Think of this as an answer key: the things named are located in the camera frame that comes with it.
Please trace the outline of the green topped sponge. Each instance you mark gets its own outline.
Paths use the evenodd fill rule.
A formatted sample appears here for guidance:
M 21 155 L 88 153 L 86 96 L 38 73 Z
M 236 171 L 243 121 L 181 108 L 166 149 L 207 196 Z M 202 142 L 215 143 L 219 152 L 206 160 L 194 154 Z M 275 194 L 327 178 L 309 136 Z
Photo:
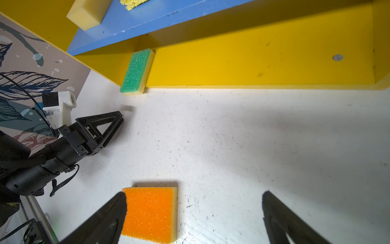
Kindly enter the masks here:
M 132 54 L 120 92 L 126 96 L 144 93 L 146 82 L 151 70 L 155 53 L 145 49 Z

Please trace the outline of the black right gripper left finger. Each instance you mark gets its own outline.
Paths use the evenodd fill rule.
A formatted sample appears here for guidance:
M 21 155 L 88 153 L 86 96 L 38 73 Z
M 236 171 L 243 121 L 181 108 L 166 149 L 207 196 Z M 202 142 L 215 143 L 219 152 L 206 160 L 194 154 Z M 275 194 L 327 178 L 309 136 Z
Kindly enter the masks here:
M 62 244 L 117 244 L 127 214 L 127 199 L 117 193 L 88 220 L 68 235 Z

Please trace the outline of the orange topped sponge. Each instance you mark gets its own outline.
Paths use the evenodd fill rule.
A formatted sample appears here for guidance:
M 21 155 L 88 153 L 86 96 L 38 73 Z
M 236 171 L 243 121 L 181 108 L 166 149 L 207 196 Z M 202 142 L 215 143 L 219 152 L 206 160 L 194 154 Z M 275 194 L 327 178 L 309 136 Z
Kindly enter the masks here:
M 157 244 L 177 241 L 177 187 L 133 187 L 122 191 L 127 201 L 122 235 Z

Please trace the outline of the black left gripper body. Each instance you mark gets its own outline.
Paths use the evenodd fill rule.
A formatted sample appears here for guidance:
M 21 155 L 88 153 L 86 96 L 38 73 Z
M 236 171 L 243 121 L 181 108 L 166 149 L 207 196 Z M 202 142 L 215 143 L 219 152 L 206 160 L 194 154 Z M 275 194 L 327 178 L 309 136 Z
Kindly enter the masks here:
M 60 132 L 62 137 L 48 146 L 47 159 L 56 159 L 66 166 L 72 166 L 101 149 L 101 133 L 93 126 L 63 126 Z

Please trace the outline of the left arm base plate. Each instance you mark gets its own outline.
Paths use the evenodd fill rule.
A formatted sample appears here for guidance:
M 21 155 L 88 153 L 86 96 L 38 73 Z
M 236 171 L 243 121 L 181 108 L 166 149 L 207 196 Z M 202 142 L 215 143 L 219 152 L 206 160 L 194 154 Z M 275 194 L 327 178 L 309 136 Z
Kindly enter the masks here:
M 51 244 L 52 241 L 49 238 L 46 230 L 40 221 L 30 219 L 26 223 L 27 229 L 23 234 L 21 244 Z

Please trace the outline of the dark green wavy scourer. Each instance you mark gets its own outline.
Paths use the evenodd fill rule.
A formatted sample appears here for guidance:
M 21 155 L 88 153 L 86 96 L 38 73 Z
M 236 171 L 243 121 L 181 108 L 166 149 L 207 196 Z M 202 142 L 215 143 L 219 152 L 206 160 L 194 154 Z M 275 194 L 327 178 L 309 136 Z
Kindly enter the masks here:
M 120 3 L 125 6 L 128 11 L 131 11 L 147 1 L 148 0 L 120 0 Z

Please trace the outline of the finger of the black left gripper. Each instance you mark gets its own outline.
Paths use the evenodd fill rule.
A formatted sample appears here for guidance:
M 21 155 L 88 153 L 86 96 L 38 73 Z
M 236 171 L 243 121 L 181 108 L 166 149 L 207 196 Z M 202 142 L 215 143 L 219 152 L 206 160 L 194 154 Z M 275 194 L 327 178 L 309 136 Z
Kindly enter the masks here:
M 88 148 L 105 148 L 123 122 L 119 111 L 76 119 Z

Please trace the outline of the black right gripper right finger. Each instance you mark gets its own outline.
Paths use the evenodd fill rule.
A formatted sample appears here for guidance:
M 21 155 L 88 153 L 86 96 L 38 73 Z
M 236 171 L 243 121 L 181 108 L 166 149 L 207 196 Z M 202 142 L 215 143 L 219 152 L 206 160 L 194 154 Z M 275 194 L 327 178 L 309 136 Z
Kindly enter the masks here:
M 264 223 L 272 244 L 328 244 L 306 222 L 281 202 L 273 193 L 266 191 L 262 198 Z

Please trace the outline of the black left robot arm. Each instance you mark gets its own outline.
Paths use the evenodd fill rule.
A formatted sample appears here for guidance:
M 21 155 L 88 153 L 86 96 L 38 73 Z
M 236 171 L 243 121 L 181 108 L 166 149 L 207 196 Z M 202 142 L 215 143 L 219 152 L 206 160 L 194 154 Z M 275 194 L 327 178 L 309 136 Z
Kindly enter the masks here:
M 21 196 L 42 196 L 52 183 L 51 196 L 69 180 L 57 183 L 63 172 L 71 172 L 85 157 L 105 148 L 121 124 L 119 112 L 76 119 L 59 128 L 61 137 L 35 154 L 21 142 L 1 133 L 1 225 L 19 211 Z

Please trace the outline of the yellow sponge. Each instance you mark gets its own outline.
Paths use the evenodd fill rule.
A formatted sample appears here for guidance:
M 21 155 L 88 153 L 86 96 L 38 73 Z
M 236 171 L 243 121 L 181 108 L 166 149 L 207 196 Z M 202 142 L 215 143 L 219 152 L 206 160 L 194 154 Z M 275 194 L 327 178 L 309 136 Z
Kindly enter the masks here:
M 86 31 L 102 23 L 111 3 L 111 0 L 76 0 L 67 19 Z

